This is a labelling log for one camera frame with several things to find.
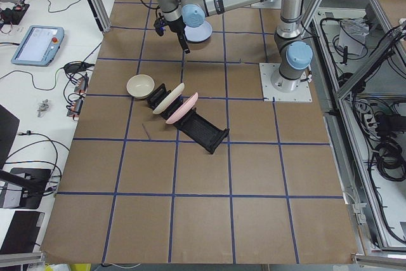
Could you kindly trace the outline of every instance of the tablet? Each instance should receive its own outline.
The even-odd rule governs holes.
[[[61,27],[32,25],[11,62],[15,65],[47,66],[54,59],[63,36],[64,31]]]

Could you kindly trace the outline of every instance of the robotic arm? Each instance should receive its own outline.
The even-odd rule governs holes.
[[[177,33],[185,53],[190,50],[185,37],[185,26],[198,27],[205,17],[223,14],[242,6],[266,0],[157,0],[163,16],[155,22],[155,28],[168,25]],[[273,85],[282,92],[291,92],[300,83],[304,69],[313,57],[311,48],[301,41],[301,18],[303,0],[282,0],[280,23],[276,29],[275,42],[282,63],[272,75]]]

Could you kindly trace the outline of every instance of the white bowl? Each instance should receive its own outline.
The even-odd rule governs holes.
[[[185,27],[186,39],[190,43],[202,43],[209,39],[212,32],[213,28],[206,20],[197,28]]]
[[[127,91],[135,98],[146,98],[154,90],[155,83],[152,77],[146,74],[133,76],[127,82]]]

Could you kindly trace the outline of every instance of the gray floor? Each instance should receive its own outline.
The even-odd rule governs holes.
[[[135,268],[132,265],[92,265],[91,271],[394,271],[388,268],[360,267],[359,265],[151,265],[144,264]]]
[[[92,265],[92,271],[262,271],[261,265],[153,265],[142,264],[135,268],[123,269],[116,266],[102,267],[101,265]]]

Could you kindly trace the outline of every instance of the grid of blue tape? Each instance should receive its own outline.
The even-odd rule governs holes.
[[[122,28],[122,29],[138,29],[138,30],[143,30],[143,40],[142,40],[142,45],[141,45],[141,51],[140,51],[140,56],[138,59],[127,59],[127,58],[99,58],[99,60],[131,60],[138,62],[137,65],[137,71],[136,73],[138,74],[140,71],[140,65],[142,61],[158,61],[158,62],[179,62],[182,64],[182,70],[181,70],[181,80],[183,79],[183,66],[185,63],[185,58],[183,56],[182,61],[170,61],[170,60],[142,60],[142,52],[143,52],[143,47],[145,44],[145,35],[148,30],[147,25],[148,25],[148,19],[150,16],[150,11],[147,14],[147,20],[145,22],[145,27],[144,28],[127,28],[127,27],[117,27],[117,28]],[[264,30],[263,27],[263,18],[262,14],[260,12],[260,19],[261,19],[261,26],[262,30]],[[229,117],[229,111],[228,111],[228,101],[229,100],[262,100],[259,98],[229,98],[228,97],[228,79],[227,79],[227,65],[231,63],[237,63],[237,62],[227,62],[226,60],[226,45],[225,45],[225,34],[229,33],[224,31],[225,29],[225,24],[224,24],[224,17],[222,17],[222,22],[223,22],[223,31],[219,31],[218,33],[223,34],[223,47],[224,47],[224,61],[220,62],[224,64],[224,71],[225,71],[225,92],[226,92],[226,97],[217,97],[217,98],[212,98],[210,99],[220,99],[220,100],[225,100],[225,105],[226,105],[226,121],[227,121],[227,128],[230,127],[230,117]],[[265,35],[266,34],[271,34],[271,33],[255,33],[255,32],[245,32],[245,33],[250,33],[250,34],[261,34],[263,36],[263,44],[264,44],[264,51],[265,55],[266,54],[266,42],[265,42]],[[88,94],[89,96],[114,96],[114,97],[129,97],[129,95],[104,95],[104,94]],[[275,116],[275,125],[276,125],[276,130],[277,130],[277,141],[276,142],[233,142],[230,140],[230,136],[227,137],[226,139],[226,144],[227,144],[227,154],[228,154],[228,182],[229,182],[229,194],[177,194],[176,193],[176,169],[177,169],[177,162],[178,162],[178,146],[179,143],[194,143],[191,140],[180,140],[179,139],[179,131],[176,134],[176,139],[175,140],[143,140],[143,139],[128,139],[128,131],[129,131],[129,123],[131,120],[131,113],[133,110],[133,104],[134,104],[134,99],[131,100],[131,105],[129,108],[129,114],[128,114],[128,119],[127,119],[127,125],[126,125],[126,132],[124,135],[124,138],[74,138],[74,140],[79,140],[79,141],[86,141],[86,140],[92,140],[92,141],[120,141],[123,142],[122,145],[122,152],[121,152],[121,158],[120,158],[120,163],[119,163],[119,169],[117,172],[117,177],[116,177],[116,183],[115,183],[115,189],[114,192],[58,192],[58,194],[63,194],[63,195],[111,195],[113,197],[112,201],[112,207],[110,210],[110,218],[108,222],[108,229],[107,229],[107,234],[106,234],[106,239],[105,239],[105,246],[104,246],[104,251],[103,251],[103,258],[102,262],[105,262],[106,255],[107,255],[107,249],[108,249],[108,242],[110,238],[110,231],[112,228],[112,221],[114,217],[114,210],[115,210],[115,201],[117,196],[153,196],[153,197],[170,197],[171,198],[171,217],[170,217],[170,229],[169,229],[169,251],[168,251],[168,263],[171,262],[172,258],[172,240],[173,240],[173,216],[174,216],[174,205],[175,205],[175,198],[176,197],[218,197],[218,198],[229,198],[230,200],[230,229],[231,229],[231,237],[232,237],[232,258],[233,258],[233,263],[236,263],[236,256],[235,256],[235,238],[234,238],[234,223],[233,223],[233,198],[279,198],[279,199],[286,199],[287,203],[287,209],[288,209],[288,214],[289,214],[289,223],[291,227],[291,234],[292,234],[292,243],[294,245],[294,254],[296,258],[296,263],[300,263],[299,259],[299,254],[298,254],[298,247],[296,244],[296,238],[295,238],[295,233],[294,233],[294,225],[293,225],[293,220],[292,220],[292,213],[291,213],[291,205],[290,205],[290,200],[291,199],[342,199],[342,196],[328,196],[328,195],[289,195],[288,189],[287,189],[287,182],[286,182],[286,176],[285,176],[285,169],[284,169],[284,158],[282,154],[282,146],[284,145],[314,145],[314,146],[328,146],[329,143],[303,143],[303,142],[281,142],[280,140],[280,135],[279,135],[279,129],[278,129],[278,116],[277,116],[277,110],[275,107],[275,101],[272,102],[272,107],[274,111],[274,116]],[[155,194],[155,193],[132,193],[132,192],[119,192],[118,187],[119,187],[119,179],[121,175],[121,169],[122,169],[122,162],[124,159],[124,153],[126,150],[126,144],[127,142],[172,142],[176,144],[176,150],[175,150],[175,158],[174,158],[174,169],[173,169],[173,186],[172,186],[172,192],[167,193],[167,194]],[[251,195],[238,195],[234,194],[232,190],[232,160],[231,160],[231,154],[230,154],[230,147],[231,145],[242,145],[242,144],[250,144],[250,145],[277,145],[279,149],[279,155],[280,155],[280,163],[282,165],[282,175],[283,175],[283,180],[284,180],[284,188],[285,188],[285,195],[261,195],[261,194],[251,194]]]

